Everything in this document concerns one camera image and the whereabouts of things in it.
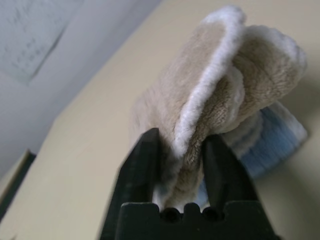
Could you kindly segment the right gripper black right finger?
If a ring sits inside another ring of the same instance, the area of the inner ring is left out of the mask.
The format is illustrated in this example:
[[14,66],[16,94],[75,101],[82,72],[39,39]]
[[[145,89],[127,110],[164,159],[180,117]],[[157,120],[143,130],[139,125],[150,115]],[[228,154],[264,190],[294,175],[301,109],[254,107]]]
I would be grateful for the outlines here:
[[228,202],[258,200],[246,169],[219,135],[208,136],[201,151],[210,206],[222,208]]

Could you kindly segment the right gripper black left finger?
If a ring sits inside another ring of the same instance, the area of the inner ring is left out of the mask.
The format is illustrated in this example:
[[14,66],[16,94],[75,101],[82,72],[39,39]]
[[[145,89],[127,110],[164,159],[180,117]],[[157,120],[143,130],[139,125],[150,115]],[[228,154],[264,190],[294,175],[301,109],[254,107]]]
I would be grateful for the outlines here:
[[160,133],[151,128],[143,133],[119,169],[101,240],[114,240],[121,206],[125,203],[150,203],[160,160]]

